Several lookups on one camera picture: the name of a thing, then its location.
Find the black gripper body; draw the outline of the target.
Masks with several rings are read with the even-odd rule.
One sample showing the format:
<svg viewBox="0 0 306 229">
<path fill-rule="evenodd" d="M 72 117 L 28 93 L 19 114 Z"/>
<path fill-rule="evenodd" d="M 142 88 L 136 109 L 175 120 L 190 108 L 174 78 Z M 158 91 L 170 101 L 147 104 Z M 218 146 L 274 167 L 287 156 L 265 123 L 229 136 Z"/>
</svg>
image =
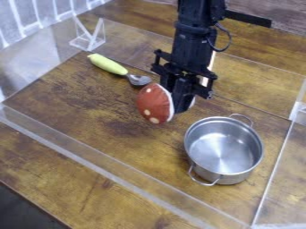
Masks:
<svg viewBox="0 0 306 229">
<path fill-rule="evenodd" d="M 218 32 L 208 26 L 175 23 L 175 38 L 171 53 L 162 49 L 154 51 L 155 61 L 152 71 L 160 76 L 164 72 L 172 73 L 176 78 L 194 78 L 194 94 L 211 98 L 212 82 L 218 79 L 208 70 Z"/>
</svg>

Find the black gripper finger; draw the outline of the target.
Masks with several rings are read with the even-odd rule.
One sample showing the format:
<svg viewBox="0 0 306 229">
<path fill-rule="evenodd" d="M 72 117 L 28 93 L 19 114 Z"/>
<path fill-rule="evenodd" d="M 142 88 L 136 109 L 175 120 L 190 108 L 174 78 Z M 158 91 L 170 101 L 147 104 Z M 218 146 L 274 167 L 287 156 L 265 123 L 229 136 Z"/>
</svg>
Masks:
<svg viewBox="0 0 306 229">
<path fill-rule="evenodd" d="M 179 78 L 175 80 L 172 89 L 172 100 L 175 113 L 183 113 L 192 107 L 195 102 L 194 85 L 196 80 L 194 78 Z"/>
<path fill-rule="evenodd" d="M 174 91 L 175 80 L 176 76 L 170 72 L 164 72 L 160 76 L 160 85 L 167 89 L 168 92 Z"/>
</svg>

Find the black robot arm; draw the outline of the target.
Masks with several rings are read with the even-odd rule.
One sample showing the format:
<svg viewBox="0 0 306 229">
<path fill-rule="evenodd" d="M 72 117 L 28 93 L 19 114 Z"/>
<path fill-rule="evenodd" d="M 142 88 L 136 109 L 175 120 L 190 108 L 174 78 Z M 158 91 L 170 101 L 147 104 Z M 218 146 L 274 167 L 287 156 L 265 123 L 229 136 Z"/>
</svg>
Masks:
<svg viewBox="0 0 306 229">
<path fill-rule="evenodd" d="M 171 53 L 154 51 L 152 72 L 160 76 L 160 84 L 170 92 L 175 113 L 191 107 L 195 96 L 210 99 L 217 74 L 208 69 L 215 47 L 217 29 L 230 35 L 219 21 L 225 19 L 225 0 L 178 0 L 178 21 Z"/>
</svg>

